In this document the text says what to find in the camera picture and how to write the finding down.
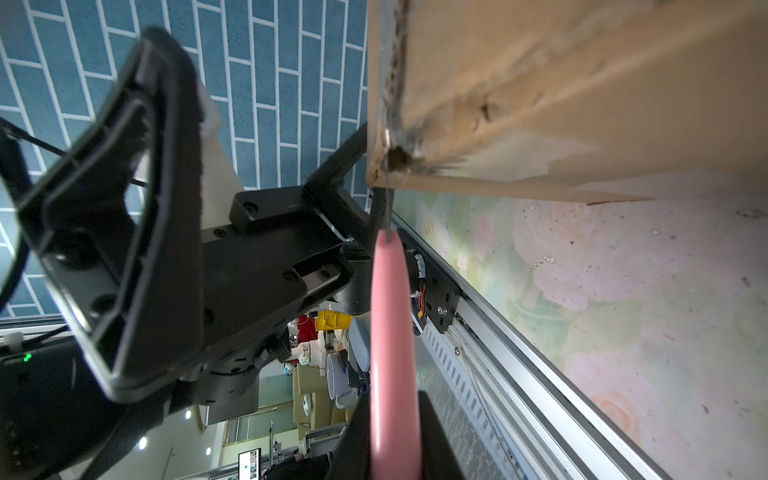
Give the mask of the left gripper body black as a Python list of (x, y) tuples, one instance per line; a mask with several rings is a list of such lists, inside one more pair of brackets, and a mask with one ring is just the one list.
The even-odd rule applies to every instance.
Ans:
[(186, 402), (224, 405), (290, 354), (287, 325), (314, 310), (370, 310), (370, 216), (344, 188), (326, 212), (301, 187), (235, 195), (203, 233), (204, 352), (179, 382)]

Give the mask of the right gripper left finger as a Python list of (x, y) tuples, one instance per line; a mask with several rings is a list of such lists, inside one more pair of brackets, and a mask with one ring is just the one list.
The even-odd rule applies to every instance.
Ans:
[(335, 450), (326, 478), (368, 480), (370, 478), (370, 393), (364, 393)]

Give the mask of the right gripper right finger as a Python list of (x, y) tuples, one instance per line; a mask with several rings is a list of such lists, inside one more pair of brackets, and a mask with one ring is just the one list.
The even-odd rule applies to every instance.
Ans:
[(464, 479), (439, 418), (425, 391), (418, 392), (424, 480)]

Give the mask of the pink utility knife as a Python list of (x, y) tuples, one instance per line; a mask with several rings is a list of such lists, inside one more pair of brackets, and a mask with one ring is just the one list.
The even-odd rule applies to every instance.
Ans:
[(385, 214), (378, 233), (371, 298), (371, 475), (419, 479), (422, 453), (410, 284), (399, 235), (391, 228), (392, 190), (385, 182)]

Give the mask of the brown cardboard express box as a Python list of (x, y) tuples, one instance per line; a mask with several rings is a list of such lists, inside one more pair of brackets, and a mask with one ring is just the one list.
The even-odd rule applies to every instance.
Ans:
[(763, 1), (372, 1), (372, 186), (607, 203), (767, 190)]

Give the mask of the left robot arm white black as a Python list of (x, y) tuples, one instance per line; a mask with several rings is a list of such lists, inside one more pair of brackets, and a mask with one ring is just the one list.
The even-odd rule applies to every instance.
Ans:
[(1, 178), (21, 251), (66, 325), (1, 349), (1, 475), (45, 479), (81, 461), (96, 479), (152, 428), (241, 398), (290, 355), (288, 325), (340, 296), (367, 307), (374, 228), (345, 190), (358, 129), (304, 185), (237, 193), (202, 224), (203, 110), (187, 52), (145, 30), (96, 121), (40, 180), (24, 133), (1, 127)]

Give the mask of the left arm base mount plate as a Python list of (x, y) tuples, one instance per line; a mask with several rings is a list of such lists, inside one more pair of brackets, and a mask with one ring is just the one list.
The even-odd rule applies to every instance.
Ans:
[(443, 334), (456, 318), (462, 290), (431, 250), (422, 247), (405, 229), (398, 228), (397, 233), (405, 252), (412, 313), (421, 327), (430, 322)]

